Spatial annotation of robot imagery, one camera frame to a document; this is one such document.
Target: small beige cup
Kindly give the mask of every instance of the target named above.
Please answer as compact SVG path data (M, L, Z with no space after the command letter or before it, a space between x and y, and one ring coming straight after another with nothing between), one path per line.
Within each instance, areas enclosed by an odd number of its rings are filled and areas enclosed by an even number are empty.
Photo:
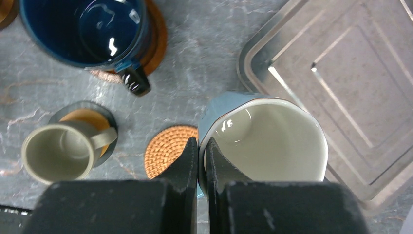
M84 178L99 159L102 147L117 138L115 128L98 131L78 120L35 129L21 148L23 165L45 184Z

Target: marble countertop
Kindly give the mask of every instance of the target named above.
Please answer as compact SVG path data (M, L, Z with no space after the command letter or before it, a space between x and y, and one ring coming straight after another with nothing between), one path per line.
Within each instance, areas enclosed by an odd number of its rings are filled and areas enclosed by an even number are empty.
M168 47L149 76L152 91L140 98L51 59L17 18L0 32L0 203L34 207L46 186L23 169L20 147L52 114L80 100L105 106L119 125L114 154L87 179L146 179L144 152L156 133L196 125L211 98L244 90L236 73L238 53L286 1L155 0L166 20ZM372 232L398 233L412 203L413 187L368 219ZM198 233L209 233L205 198L198 200Z

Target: dark gray coaster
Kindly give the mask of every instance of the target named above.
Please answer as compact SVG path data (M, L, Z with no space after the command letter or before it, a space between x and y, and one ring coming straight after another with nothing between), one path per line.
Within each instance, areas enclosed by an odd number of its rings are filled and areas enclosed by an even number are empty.
M63 109L56 112L50 118L49 123L58 123L68 113L70 113L72 111L75 111L77 109L89 109L89 110L99 112L100 114L102 114L108 120L110 126L114 127L116 129L116 131L118 131L117 124L116 124L115 118L113 117L112 113L108 109L102 107L99 104L91 102L91 101L80 101L80 102L76 102L76 103L73 103L71 105L68 105L66 107L63 107ZM102 155L102 157L100 157L97 160L96 164L93 166L94 168L100 166L102 163L104 163L112 155L112 153L115 149L116 143L117 143L117 139L109 145L107 151Z

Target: metal tray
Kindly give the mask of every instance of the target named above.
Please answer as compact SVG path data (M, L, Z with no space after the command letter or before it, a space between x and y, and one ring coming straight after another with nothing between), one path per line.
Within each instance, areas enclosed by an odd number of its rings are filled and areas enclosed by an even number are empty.
M413 15L405 0L290 0L242 50L253 92L321 123L326 178L374 215L413 184Z

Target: black mug handle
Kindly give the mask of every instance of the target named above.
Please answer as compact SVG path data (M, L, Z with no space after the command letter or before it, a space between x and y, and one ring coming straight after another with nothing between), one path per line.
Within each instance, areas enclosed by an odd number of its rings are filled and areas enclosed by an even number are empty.
M148 77L143 70L143 66L134 69L129 66L125 70L118 72L122 78L122 83L135 95L143 96L150 91Z

